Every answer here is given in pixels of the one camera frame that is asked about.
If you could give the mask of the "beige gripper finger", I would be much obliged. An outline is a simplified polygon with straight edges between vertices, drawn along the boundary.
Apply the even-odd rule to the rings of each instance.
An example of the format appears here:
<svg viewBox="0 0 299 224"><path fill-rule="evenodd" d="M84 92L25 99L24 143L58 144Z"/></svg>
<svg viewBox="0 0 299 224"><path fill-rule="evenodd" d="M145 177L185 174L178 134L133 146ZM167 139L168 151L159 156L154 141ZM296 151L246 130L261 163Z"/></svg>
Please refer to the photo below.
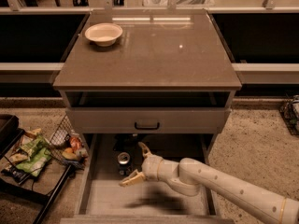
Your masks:
<svg viewBox="0 0 299 224"><path fill-rule="evenodd" d="M130 173L127 177L125 177L121 182L121 187L129 187L135 184L142 183L146 180L146 177L142 172L139 172L138 170L134 170L132 173Z"/></svg>
<svg viewBox="0 0 299 224"><path fill-rule="evenodd" d="M150 149L148 148L148 146L145 143L139 142L138 145L141 148L142 156L144 159L146 159L147 157L152 155L152 153L150 152Z"/></svg>

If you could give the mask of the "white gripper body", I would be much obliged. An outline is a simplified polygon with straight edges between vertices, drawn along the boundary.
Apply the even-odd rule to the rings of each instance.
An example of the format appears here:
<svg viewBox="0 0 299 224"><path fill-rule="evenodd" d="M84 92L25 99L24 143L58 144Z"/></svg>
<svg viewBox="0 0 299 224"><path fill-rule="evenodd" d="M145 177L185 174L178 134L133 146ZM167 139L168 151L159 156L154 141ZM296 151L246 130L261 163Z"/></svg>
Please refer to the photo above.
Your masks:
<svg viewBox="0 0 299 224"><path fill-rule="evenodd" d="M143 175L148 181L158 180L158 169L162 160L163 158L157 155L150 155L144 159L141 167Z"/></svg>

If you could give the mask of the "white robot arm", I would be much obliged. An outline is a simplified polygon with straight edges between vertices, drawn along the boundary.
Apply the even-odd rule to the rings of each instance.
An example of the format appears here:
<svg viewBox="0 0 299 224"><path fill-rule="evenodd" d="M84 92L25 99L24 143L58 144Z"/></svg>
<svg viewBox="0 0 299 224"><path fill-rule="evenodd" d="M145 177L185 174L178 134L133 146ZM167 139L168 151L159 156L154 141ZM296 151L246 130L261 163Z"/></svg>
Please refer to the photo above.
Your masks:
<svg viewBox="0 0 299 224"><path fill-rule="evenodd" d="M134 170L121 182L128 187L144 181L164 182L173 191L196 196L200 186L220 194L223 198L259 219L264 224L299 224L299 202L227 175L200 161L183 158L180 162L154 155L139 142L144 158L141 169Z"/></svg>

